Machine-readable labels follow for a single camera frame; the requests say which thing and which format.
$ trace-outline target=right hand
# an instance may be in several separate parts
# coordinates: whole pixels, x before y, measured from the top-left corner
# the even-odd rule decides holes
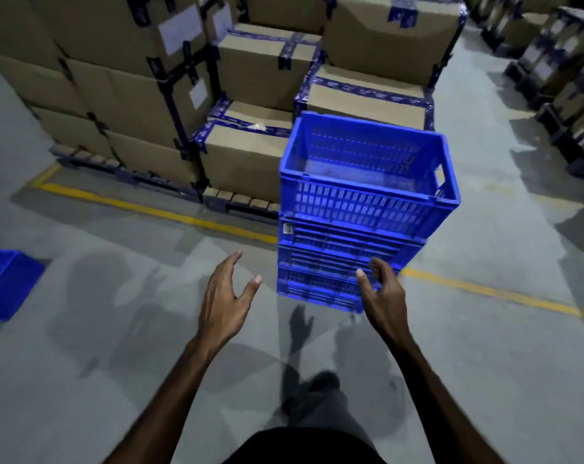
[[[367,318],[385,341],[401,345],[412,339],[408,328],[406,291],[391,266],[381,258],[372,258],[369,267],[382,287],[374,291],[365,272],[361,269],[356,271]]]

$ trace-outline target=gray floor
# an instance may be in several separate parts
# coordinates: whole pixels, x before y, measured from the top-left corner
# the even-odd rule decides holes
[[[503,80],[506,63],[467,27],[438,83],[436,127],[463,203],[412,267],[584,309],[584,181],[562,170]],[[290,359],[296,303],[276,295],[272,246],[24,188],[52,163],[49,144],[0,77],[0,247],[49,262],[0,325],[1,463],[102,460],[195,333],[208,275],[237,249],[237,286],[256,273],[265,283],[209,369],[174,462],[218,463],[272,423],[288,360],[304,377],[340,375],[385,460],[432,462],[397,366],[364,317],[308,305],[313,329]],[[202,214],[95,176],[54,179]],[[421,348],[500,453],[512,463],[584,464],[584,320],[417,278],[404,284]]]

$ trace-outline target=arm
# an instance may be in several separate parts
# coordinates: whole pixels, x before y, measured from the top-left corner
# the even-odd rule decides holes
[[[155,394],[146,410],[104,461],[105,464],[169,463],[206,369],[223,346],[238,334],[260,287],[258,275],[242,295],[234,296],[232,273],[237,252],[211,275],[200,312],[197,335]]]
[[[402,370],[435,462],[504,464],[453,400],[414,342],[408,329],[406,293],[393,269],[378,258],[373,258],[369,265],[382,287],[374,291],[365,273],[357,271],[367,318]]]

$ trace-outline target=stacked crates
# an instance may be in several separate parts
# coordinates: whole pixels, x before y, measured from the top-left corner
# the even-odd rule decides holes
[[[277,292],[348,311],[358,268],[399,273],[460,204],[445,137],[396,125],[304,112],[280,175]]]

